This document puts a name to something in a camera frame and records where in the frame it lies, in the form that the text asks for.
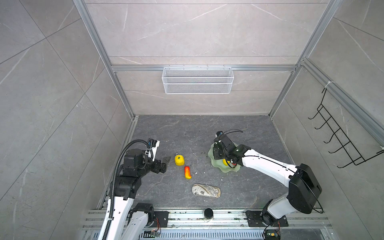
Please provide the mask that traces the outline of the long yellow fake fruit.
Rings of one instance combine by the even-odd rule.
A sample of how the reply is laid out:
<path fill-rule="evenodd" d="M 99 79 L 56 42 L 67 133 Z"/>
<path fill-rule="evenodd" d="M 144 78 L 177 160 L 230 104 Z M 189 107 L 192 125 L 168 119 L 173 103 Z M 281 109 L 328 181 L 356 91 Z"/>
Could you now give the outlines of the long yellow fake fruit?
<path fill-rule="evenodd" d="M 229 163 L 226 159 L 223 159 L 223 164 L 227 167 L 233 168 L 233 165 Z"/>

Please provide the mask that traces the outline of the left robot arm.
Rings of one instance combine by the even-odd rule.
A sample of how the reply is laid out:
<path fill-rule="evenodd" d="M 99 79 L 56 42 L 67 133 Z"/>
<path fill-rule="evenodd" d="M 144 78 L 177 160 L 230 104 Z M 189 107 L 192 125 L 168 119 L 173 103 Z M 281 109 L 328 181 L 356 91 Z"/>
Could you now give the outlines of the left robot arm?
<path fill-rule="evenodd" d="M 133 140 L 119 155 L 110 183 L 107 212 L 99 233 L 100 240 L 138 240 L 146 234 L 158 237 L 163 224 L 156 217 L 153 204 L 134 204 L 142 178 L 152 173 L 165 173 L 170 158 L 156 159 L 160 142 L 154 139 Z"/>

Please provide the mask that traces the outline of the round yellow fake fruit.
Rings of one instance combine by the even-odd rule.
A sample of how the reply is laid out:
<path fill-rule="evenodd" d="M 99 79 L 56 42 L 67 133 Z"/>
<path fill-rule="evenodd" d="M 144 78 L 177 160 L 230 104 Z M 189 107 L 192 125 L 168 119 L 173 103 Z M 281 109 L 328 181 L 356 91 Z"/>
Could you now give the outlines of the round yellow fake fruit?
<path fill-rule="evenodd" d="M 176 155 L 175 156 L 175 164 L 177 166 L 183 166 L 185 164 L 185 158 L 183 155 Z"/>

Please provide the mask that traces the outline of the red yellow fake mango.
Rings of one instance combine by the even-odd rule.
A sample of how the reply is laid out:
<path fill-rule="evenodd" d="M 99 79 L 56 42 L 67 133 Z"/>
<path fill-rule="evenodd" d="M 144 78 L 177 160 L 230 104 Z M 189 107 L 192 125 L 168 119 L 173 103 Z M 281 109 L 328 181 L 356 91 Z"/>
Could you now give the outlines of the red yellow fake mango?
<path fill-rule="evenodd" d="M 185 179 L 190 180 L 192 178 L 190 167 L 185 166 L 184 171 L 185 171 Z"/>

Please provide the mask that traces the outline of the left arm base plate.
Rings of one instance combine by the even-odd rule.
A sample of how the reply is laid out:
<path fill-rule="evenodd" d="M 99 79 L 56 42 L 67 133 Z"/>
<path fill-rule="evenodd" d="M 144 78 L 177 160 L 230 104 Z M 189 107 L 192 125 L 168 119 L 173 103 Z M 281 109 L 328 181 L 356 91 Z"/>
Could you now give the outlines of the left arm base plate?
<path fill-rule="evenodd" d="M 167 211 L 155 211 L 153 214 L 149 214 L 149 220 L 146 227 L 148 228 L 166 228 L 169 221 L 169 212 Z"/>

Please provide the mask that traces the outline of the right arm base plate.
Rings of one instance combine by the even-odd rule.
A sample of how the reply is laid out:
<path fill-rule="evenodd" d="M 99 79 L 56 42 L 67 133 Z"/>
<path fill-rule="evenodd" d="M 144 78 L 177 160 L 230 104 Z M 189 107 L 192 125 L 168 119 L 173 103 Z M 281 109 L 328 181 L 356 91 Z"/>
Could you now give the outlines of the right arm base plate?
<path fill-rule="evenodd" d="M 245 211 L 249 227 L 288 227 L 286 216 L 275 219 L 268 212 L 263 211 Z"/>

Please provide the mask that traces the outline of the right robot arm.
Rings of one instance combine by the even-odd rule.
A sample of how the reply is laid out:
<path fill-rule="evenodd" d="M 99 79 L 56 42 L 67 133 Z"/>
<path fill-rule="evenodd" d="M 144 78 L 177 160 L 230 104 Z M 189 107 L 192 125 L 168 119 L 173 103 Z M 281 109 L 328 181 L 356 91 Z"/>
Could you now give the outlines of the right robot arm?
<path fill-rule="evenodd" d="M 296 166 L 272 159 L 246 145 L 235 144 L 222 131 L 216 133 L 210 158 L 212 164 L 216 164 L 223 172 L 245 167 L 259 171 L 288 188 L 286 194 L 268 201 L 264 206 L 260 219 L 265 226 L 273 226 L 294 212 L 310 214 L 320 204 L 318 198 L 322 188 L 306 164 Z"/>

